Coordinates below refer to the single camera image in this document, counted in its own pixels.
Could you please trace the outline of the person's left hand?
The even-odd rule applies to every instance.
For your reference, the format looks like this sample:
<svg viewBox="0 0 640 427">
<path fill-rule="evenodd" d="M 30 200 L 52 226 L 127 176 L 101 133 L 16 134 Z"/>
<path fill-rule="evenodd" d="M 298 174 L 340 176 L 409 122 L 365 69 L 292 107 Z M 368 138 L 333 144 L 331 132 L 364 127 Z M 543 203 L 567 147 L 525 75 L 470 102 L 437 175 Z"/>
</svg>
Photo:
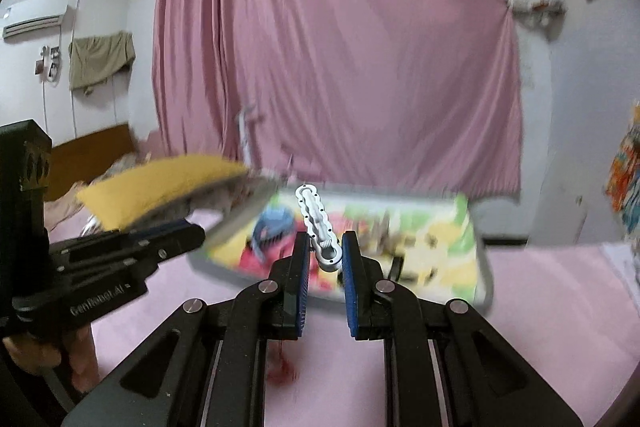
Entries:
<svg viewBox="0 0 640 427">
<path fill-rule="evenodd" d="M 29 335 L 4 337 L 2 343 L 11 360 L 32 375 L 39 373 L 41 369 L 54 369 L 63 362 L 63 351 L 59 347 L 51 343 L 40 343 Z M 81 393 L 89 392 L 100 382 L 91 326 L 86 325 L 67 334 L 61 343 L 72 370 L 70 380 L 73 387 Z"/>
</svg>

